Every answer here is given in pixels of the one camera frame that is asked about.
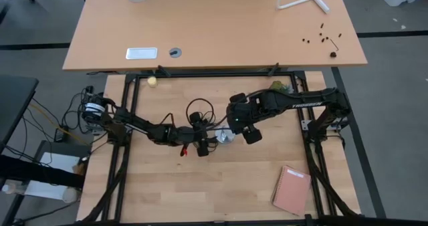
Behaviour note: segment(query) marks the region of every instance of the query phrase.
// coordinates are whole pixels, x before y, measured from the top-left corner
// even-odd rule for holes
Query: pink notebook
[[[285,211],[304,216],[310,188],[310,176],[283,166],[272,195],[272,203]]]

